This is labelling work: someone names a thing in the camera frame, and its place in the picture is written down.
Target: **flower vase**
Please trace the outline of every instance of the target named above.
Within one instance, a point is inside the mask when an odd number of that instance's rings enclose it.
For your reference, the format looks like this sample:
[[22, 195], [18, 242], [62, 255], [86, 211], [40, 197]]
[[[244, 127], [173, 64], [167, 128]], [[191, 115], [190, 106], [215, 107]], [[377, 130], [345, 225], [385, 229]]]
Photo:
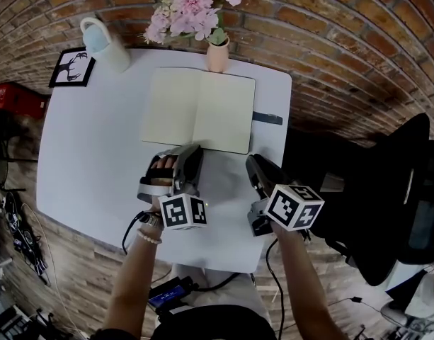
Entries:
[[207, 68], [211, 72], [222, 73], [226, 70], [229, 60], [229, 38], [223, 45], [209, 43], [207, 49]]

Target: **open notebook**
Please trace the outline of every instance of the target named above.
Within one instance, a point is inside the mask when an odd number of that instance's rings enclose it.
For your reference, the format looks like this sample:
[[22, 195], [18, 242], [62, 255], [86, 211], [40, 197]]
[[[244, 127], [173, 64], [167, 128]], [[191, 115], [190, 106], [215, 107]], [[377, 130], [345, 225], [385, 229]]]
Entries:
[[142, 140], [247, 154], [254, 79], [191, 68], [157, 68]]

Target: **wooden floor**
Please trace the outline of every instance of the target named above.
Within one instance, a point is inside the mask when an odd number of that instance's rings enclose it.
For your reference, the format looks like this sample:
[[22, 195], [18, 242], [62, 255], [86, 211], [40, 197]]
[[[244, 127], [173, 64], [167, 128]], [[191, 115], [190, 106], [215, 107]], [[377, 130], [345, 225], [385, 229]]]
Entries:
[[[24, 118], [21, 120], [21, 124], [30, 129], [29, 137], [23, 140], [14, 139], [11, 143], [11, 154], [17, 157], [36, 158], [43, 121]], [[9, 164], [6, 182], [7, 188], [26, 188], [27, 191], [21, 193], [22, 201], [29, 204], [34, 210], [36, 209], [36, 169], [36, 164]], [[55, 261], [59, 291], [70, 317], [80, 330], [92, 334], [101, 326], [103, 321], [113, 281], [124, 260], [122, 250], [112, 248], [70, 230], [37, 212], [45, 231], [44, 236], [34, 216], [29, 210], [24, 211], [36, 235], [42, 235], [42, 250], [49, 265], [47, 273], [52, 285], [51, 287], [43, 285], [33, 270], [26, 265], [23, 257], [13, 249], [11, 235], [4, 225], [3, 217], [0, 216], [0, 243], [3, 250], [13, 257], [13, 263], [5, 268], [4, 282], [6, 288], [11, 291], [16, 302], [27, 314], [31, 315], [37, 308], [41, 307], [44, 311], [55, 314], [59, 326], [65, 329], [73, 327], [57, 294], [54, 266], [47, 250], [46, 237]], [[269, 238], [266, 241], [266, 246], [271, 241], [272, 239]], [[358, 271], [347, 266], [343, 258], [328, 248], [322, 240], [313, 238], [308, 245], [308, 251], [324, 286], [329, 303], [358, 296], [362, 297], [363, 301], [369, 305], [380, 309], [389, 300], [382, 291], [366, 285]], [[272, 250], [270, 257], [273, 270], [285, 290], [285, 296], [287, 296], [285, 275], [280, 263], [278, 249], [277, 251]], [[157, 263], [154, 279], [164, 275], [169, 269], [169, 264]], [[265, 306], [269, 309], [273, 328], [278, 329], [281, 317], [280, 295], [277, 293], [277, 286], [265, 265], [265, 256], [261, 257], [254, 276]], [[285, 299], [285, 308], [285, 327], [287, 327], [293, 323], [292, 311], [287, 298]], [[386, 330], [393, 328], [373, 309], [349, 300], [330, 306], [330, 311], [337, 325], [350, 339], [361, 330], [362, 325], [367, 328], [366, 334], [375, 339], [381, 339]], [[152, 335], [154, 318], [154, 313], [148, 309], [143, 328], [143, 336], [147, 338]], [[286, 329], [282, 338], [284, 340], [301, 339], [295, 326]]]

